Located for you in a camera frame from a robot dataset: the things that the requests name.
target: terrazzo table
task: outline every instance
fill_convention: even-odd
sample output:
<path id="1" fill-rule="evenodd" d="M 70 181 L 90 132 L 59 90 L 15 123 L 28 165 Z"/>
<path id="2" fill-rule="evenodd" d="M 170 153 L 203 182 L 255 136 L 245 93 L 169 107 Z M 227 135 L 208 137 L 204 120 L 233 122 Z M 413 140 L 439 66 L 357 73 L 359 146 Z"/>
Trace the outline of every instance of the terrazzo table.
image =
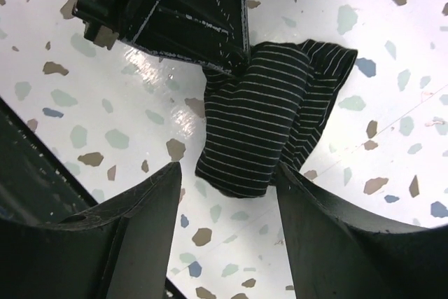
<path id="1" fill-rule="evenodd" d="M 168 277 L 191 298 L 294 298 L 275 190 L 223 197 L 193 172 L 199 67 L 83 39 L 74 0 L 0 0 L 0 95 L 98 201 L 170 160 L 183 192 Z M 448 223 L 448 0 L 249 0 L 251 43 L 331 41 L 356 67 L 303 173 L 365 209 Z"/>

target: folded cloth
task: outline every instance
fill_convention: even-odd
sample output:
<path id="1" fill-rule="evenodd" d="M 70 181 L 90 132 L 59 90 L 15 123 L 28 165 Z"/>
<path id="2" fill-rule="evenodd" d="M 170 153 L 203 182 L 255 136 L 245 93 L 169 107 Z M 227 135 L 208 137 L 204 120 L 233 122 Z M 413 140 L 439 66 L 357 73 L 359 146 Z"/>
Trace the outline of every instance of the folded cloth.
<path id="1" fill-rule="evenodd" d="M 203 69 L 206 142 L 196 175 L 230 197 L 260 197 L 282 162 L 300 168 L 321 138 L 356 50 L 307 40 L 252 47 L 239 78 Z"/>

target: blue speck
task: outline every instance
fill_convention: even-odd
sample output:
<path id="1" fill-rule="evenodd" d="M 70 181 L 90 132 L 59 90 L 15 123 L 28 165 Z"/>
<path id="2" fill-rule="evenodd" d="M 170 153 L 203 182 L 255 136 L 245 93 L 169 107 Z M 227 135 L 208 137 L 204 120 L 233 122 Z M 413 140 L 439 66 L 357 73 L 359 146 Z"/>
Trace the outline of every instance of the blue speck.
<path id="1" fill-rule="evenodd" d="M 202 274 L 202 266 L 197 261 L 194 261 L 189 264 L 188 271 L 191 277 L 198 278 Z"/>
<path id="2" fill-rule="evenodd" d="M 373 77 L 377 75 L 377 64 L 372 60 L 365 59 L 364 57 L 357 59 L 355 61 L 356 66 L 358 66 L 361 73 L 367 77 Z"/>
<path id="3" fill-rule="evenodd" d="M 398 196 L 386 195 L 384 199 L 386 200 L 387 203 L 394 203 L 397 202 L 400 198 Z"/>
<path id="4" fill-rule="evenodd" d="M 431 215 L 434 217 L 448 217 L 448 209 L 442 203 L 436 201 L 431 205 Z"/>
<path id="5" fill-rule="evenodd" d="M 64 115 L 62 112 L 50 109 L 50 108 L 43 108 L 42 112 L 45 116 L 48 117 L 56 117 L 56 118 L 62 118 L 62 116 Z"/>
<path id="6" fill-rule="evenodd" d="M 181 215 L 181 227 L 187 228 L 189 224 L 190 224 L 190 221 L 188 220 L 187 216 L 182 214 Z"/>

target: striped cloth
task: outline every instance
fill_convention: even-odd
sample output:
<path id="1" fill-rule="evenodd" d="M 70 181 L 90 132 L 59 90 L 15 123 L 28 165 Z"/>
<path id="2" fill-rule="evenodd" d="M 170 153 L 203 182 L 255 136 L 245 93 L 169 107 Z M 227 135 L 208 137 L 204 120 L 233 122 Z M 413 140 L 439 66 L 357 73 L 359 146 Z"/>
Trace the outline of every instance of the striped cloth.
<path id="1" fill-rule="evenodd" d="M 307 40 L 261 43 L 239 78 L 203 69 L 206 143 L 196 175 L 231 197 L 260 197 L 279 162 L 300 168 L 321 138 L 357 51 Z"/>

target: terrazzo surface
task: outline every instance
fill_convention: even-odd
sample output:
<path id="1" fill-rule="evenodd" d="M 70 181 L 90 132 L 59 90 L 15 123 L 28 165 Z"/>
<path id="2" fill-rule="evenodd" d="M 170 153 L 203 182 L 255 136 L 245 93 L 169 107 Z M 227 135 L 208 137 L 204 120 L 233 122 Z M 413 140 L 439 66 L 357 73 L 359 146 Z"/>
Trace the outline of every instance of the terrazzo surface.
<path id="1" fill-rule="evenodd" d="M 204 75 L 83 39 L 75 0 L 0 0 L 0 95 L 98 201 L 180 160 L 168 277 L 189 298 L 294 298 L 275 190 L 222 196 L 193 172 Z M 248 0 L 251 43 L 359 50 L 302 172 L 365 209 L 448 223 L 448 0 Z"/>

